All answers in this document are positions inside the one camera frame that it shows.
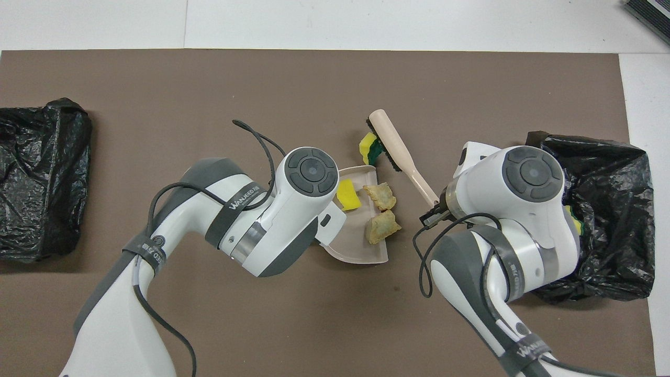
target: white tile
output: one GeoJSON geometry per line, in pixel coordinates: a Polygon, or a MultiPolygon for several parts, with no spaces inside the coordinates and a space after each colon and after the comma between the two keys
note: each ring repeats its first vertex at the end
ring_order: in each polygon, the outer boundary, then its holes
{"type": "Polygon", "coordinates": [[[670,52],[620,0],[189,0],[185,47],[670,52]]]}
{"type": "Polygon", "coordinates": [[[630,142],[647,151],[654,184],[656,280],[649,297],[656,373],[670,375],[670,54],[622,54],[630,142]]]}
{"type": "Polygon", "coordinates": [[[0,50],[181,48],[187,0],[0,1],[0,50]]]}

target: black plastic bag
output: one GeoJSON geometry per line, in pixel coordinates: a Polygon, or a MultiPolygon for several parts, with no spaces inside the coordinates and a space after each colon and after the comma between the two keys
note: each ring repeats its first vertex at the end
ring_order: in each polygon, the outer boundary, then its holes
{"type": "Polygon", "coordinates": [[[575,272],[534,291],[548,303],[649,296],[654,284],[654,209],[644,150],[609,140],[529,132],[527,145],[563,168],[563,204],[584,223],[575,272]]]}
{"type": "Polygon", "coordinates": [[[91,122],[67,98],[0,109],[0,259],[74,250],[88,193],[91,122]]]}

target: brown mat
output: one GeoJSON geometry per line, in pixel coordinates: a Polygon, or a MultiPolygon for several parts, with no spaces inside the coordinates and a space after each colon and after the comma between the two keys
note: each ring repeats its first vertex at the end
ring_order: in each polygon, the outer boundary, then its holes
{"type": "MultiPolygon", "coordinates": [[[[72,323],[149,202],[199,158],[228,156],[267,182],[245,120],[285,149],[316,146],[361,164],[365,118],[389,113],[426,181],[440,192],[464,142],[522,144],[527,131],[627,141],[618,58],[601,54],[123,50],[3,52],[0,106],[69,97],[90,112],[94,144],[84,234],[69,256],[0,264],[0,368],[56,376],[72,323]]],[[[353,266],[312,246],[287,272],[254,278],[188,235],[149,302],[192,342],[199,376],[501,376],[470,326],[417,287],[411,236],[425,205],[386,160],[403,230],[389,262],[353,266]]],[[[431,238],[425,236],[425,247],[431,238]]],[[[630,375],[654,372],[647,302],[589,299],[513,304],[564,362],[630,375]]],[[[160,329],[180,376],[188,353],[160,329]]]]}

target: robotic arm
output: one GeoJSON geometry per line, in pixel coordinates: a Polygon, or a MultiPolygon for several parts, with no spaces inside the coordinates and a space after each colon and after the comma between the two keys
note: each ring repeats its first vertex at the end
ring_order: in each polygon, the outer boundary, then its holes
{"type": "Polygon", "coordinates": [[[558,362],[507,302],[570,274],[579,239],[561,204],[563,172],[547,152],[529,146],[499,150],[468,142],[454,180],[431,215],[468,220],[470,229],[436,245],[435,285],[470,323],[509,376],[613,376],[558,362]]]}
{"type": "Polygon", "coordinates": [[[317,148],[298,148],[279,164],[270,196],[229,159],[201,160],[155,216],[155,230],[133,238],[84,304],[76,341],[61,377],[175,376],[174,365],[133,286],[149,283],[181,238],[202,234],[214,247],[258,277],[282,273],[317,239],[329,244],[345,214],[332,202],[339,182],[335,161],[317,148]]]}

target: gray joint cap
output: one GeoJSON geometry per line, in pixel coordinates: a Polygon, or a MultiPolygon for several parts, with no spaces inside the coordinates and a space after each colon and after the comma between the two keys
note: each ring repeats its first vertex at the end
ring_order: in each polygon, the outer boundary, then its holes
{"type": "Polygon", "coordinates": [[[521,146],[505,155],[502,177],[515,195],[533,203],[546,202],[563,187],[561,166],[547,152],[521,146]]]}
{"type": "Polygon", "coordinates": [[[287,156],[284,173],[291,186],[308,197],[322,197],[333,191],[338,179],[335,161],[317,148],[304,147],[287,156]]]}

